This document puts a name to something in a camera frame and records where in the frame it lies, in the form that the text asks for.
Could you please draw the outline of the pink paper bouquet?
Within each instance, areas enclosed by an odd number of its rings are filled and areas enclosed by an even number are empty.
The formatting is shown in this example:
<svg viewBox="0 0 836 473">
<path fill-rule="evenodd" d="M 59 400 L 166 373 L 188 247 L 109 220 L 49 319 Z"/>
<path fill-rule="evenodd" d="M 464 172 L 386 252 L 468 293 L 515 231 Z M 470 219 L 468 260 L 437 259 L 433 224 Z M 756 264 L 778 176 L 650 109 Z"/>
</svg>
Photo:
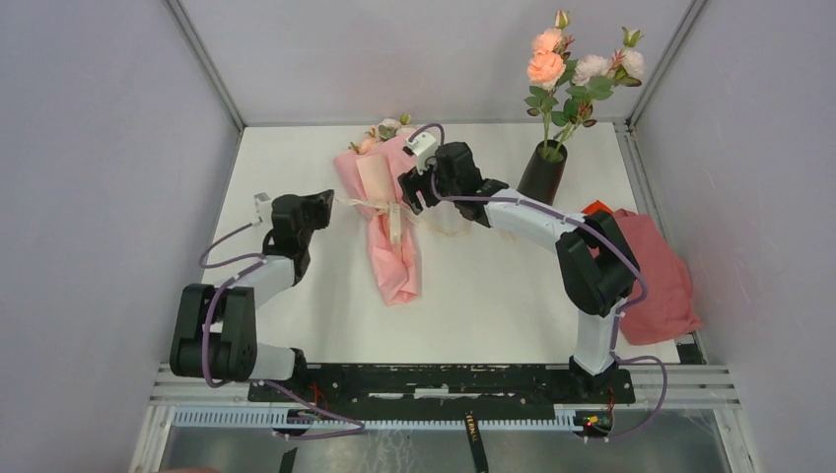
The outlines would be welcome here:
<svg viewBox="0 0 836 473">
<path fill-rule="evenodd" d="M 407 304 L 420 294 L 418 252 L 397 179 L 414 161 L 404 151 L 410 119 L 385 118 L 333 159 L 347 197 L 367 220 L 367 250 L 383 303 Z"/>
</svg>

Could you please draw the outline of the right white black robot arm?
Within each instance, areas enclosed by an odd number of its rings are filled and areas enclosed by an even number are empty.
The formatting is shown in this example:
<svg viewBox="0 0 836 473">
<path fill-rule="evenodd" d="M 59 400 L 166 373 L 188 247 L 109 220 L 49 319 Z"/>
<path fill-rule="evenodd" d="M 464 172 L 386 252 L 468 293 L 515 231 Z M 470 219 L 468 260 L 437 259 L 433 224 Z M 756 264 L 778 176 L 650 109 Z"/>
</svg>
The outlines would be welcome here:
<svg viewBox="0 0 836 473">
<path fill-rule="evenodd" d="M 615 354 L 618 321 L 634 288 L 648 288 L 614 217 L 604 211 L 565 214 L 505 182 L 485 178 L 463 142 L 439 144 L 422 133 L 408 138 L 403 150 L 414 166 L 398 182 L 414 214 L 451 202 L 464 219 L 523 237 L 556 256 L 564 292 L 579 311 L 570 390 L 583 402 L 597 400 L 620 363 Z"/>
</svg>

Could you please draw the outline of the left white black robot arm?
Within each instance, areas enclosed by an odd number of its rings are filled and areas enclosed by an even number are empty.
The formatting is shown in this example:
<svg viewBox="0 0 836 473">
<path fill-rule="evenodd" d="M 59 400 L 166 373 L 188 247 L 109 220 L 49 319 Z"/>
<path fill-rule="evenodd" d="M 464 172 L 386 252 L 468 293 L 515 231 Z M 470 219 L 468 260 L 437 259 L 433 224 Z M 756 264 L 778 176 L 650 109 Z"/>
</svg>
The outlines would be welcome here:
<svg viewBox="0 0 836 473">
<path fill-rule="evenodd" d="M 216 388 L 227 382 L 272 380 L 286 401 L 309 391 L 305 356 L 295 348 L 259 341 L 256 313 L 283 291 L 297 286 L 310 263 L 313 234 L 329 226 L 335 193 L 254 195 L 255 213 L 235 229 L 268 228 L 257 253 L 245 253 L 245 269 L 219 285 L 190 284 L 180 296 L 169 365 L 180 377 L 201 378 Z"/>
</svg>

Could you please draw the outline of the cream printed ribbon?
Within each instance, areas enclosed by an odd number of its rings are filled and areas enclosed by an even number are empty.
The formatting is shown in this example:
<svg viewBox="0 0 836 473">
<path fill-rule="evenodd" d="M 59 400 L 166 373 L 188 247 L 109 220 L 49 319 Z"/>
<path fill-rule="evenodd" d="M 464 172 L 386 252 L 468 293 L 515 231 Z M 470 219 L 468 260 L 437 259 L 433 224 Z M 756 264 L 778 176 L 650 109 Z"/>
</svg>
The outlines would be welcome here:
<svg viewBox="0 0 836 473">
<path fill-rule="evenodd" d="M 402 222 L 406 220 L 412 225 L 420 228 L 425 228 L 434 234 L 444 237 L 462 237 L 470 232 L 470 225 L 465 224 L 458 229 L 449 229 L 442 226 L 439 222 L 414 215 L 407 209 L 406 205 L 397 201 L 393 202 L 374 202 L 362 199 L 354 199 L 347 197 L 337 197 L 336 201 L 344 206 L 363 207 L 375 210 L 376 216 L 384 216 L 386 229 L 383 234 L 388 237 L 392 246 L 402 245 Z"/>
</svg>

